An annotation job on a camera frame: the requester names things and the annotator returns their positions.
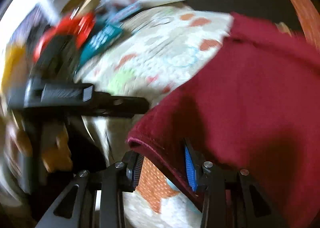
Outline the maroon sweater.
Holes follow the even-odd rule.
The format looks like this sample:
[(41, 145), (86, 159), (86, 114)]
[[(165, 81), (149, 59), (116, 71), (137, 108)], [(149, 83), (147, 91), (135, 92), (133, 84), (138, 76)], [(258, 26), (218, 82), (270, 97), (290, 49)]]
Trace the maroon sweater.
[(249, 170), (290, 227), (319, 227), (319, 51), (271, 22), (233, 17), (217, 54), (135, 124), (129, 147), (198, 208), (185, 141), (219, 166)]

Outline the red package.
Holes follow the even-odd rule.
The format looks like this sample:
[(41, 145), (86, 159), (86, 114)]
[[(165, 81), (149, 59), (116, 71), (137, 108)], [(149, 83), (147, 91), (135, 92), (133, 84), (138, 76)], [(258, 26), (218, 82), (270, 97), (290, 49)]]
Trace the red package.
[(95, 26), (95, 14), (86, 13), (80, 17), (63, 17), (57, 26), (46, 30), (38, 41), (33, 52), (33, 62), (36, 63), (40, 58), (41, 52), (54, 36), (71, 35), (75, 37), (76, 47), (79, 49), (88, 39), (89, 34)]

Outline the teal card box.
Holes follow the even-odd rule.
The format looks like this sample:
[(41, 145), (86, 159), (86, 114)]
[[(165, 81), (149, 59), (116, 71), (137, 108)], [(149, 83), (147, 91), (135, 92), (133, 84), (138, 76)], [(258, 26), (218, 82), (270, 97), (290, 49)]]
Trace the teal card box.
[(82, 68), (90, 59), (105, 52), (123, 33), (118, 25), (106, 21), (96, 21), (88, 39), (80, 48), (79, 67)]

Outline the white patchwork quilt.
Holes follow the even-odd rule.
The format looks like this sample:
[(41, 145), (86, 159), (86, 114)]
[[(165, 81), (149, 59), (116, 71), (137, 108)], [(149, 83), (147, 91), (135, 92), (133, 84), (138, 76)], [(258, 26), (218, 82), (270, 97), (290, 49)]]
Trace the white patchwork quilt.
[[(221, 47), (233, 17), (183, 4), (151, 8), (122, 23), (124, 35), (89, 60), (77, 82), (113, 95), (146, 98), (156, 106), (192, 78)], [(128, 227), (199, 227), (201, 212), (148, 159), (139, 185), (124, 193)]]

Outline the orange floral blanket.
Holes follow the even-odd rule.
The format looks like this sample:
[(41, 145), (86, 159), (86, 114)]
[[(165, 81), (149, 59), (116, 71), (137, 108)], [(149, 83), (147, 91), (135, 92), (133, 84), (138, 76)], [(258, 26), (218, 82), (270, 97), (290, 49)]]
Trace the orange floral blanket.
[(311, 0), (290, 0), (308, 43), (319, 50), (319, 12)]

